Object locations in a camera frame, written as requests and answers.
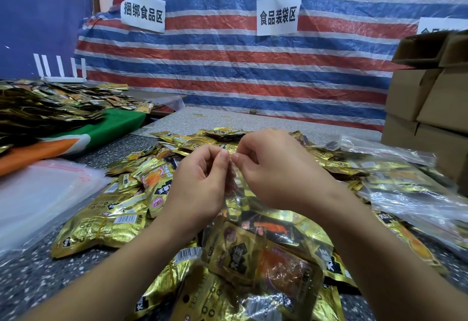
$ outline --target white router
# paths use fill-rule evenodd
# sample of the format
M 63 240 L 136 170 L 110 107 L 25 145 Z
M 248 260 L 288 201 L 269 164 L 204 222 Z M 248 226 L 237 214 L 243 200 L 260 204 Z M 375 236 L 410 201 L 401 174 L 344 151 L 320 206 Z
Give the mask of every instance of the white router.
M 73 77 L 65 77 L 65 72 L 63 71 L 62 57 L 57 57 L 58 71 L 60 72 L 60 77 L 53 77 L 50 73 L 49 61 L 47 60 L 46 55 L 41 55 L 42 62 L 44 63 L 45 74 L 41 64 L 41 58 L 38 54 L 33 54 L 34 60 L 36 61 L 36 67 L 38 68 L 38 74 L 41 77 L 41 80 L 44 82 L 57 82 L 57 83 L 85 83 L 86 82 L 86 61 L 84 58 L 81 59 L 81 73 L 83 77 L 78 77 L 76 71 L 76 62 L 74 58 L 70 58 L 72 61 L 72 71 Z

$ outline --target left hand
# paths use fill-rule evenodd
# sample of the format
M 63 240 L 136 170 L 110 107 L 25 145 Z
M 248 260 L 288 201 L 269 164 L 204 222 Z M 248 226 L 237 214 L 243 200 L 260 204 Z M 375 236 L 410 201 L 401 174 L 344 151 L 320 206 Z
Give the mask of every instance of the left hand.
M 217 216 L 224 194 L 236 187 L 234 177 L 227 150 L 214 145 L 198 147 L 179 163 L 156 220 L 164 219 L 192 239 Z

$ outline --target stacked cardboard boxes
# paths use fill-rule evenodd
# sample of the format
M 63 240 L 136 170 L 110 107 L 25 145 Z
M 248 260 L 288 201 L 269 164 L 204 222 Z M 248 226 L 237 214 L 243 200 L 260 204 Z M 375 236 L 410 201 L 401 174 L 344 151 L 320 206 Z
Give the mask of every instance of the stacked cardboard boxes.
M 438 168 L 468 195 L 468 31 L 400 41 L 382 143 L 434 152 Z

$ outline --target forearm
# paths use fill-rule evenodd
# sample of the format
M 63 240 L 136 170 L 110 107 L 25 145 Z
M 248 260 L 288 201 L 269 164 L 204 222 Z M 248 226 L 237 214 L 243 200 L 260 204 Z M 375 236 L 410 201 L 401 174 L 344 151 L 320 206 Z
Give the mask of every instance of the forearm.
M 327 199 L 317 223 L 333 241 L 379 321 L 466 316 L 466 296 L 420 260 L 353 194 L 335 187 Z
M 156 219 L 111 257 L 32 309 L 29 320 L 123 320 L 169 260 L 190 239 Z

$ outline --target green cloth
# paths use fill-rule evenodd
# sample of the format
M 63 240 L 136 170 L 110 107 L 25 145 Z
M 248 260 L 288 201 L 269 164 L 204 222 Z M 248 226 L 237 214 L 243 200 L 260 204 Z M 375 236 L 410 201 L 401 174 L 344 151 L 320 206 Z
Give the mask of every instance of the green cloth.
M 86 145 L 86 150 L 94 149 L 138 129 L 146 117 L 145 113 L 115 108 L 107 109 L 105 113 L 106 117 L 104 120 L 97 124 L 88 124 L 82 128 L 62 132 L 50 137 L 87 134 L 91 137 L 91 140 Z

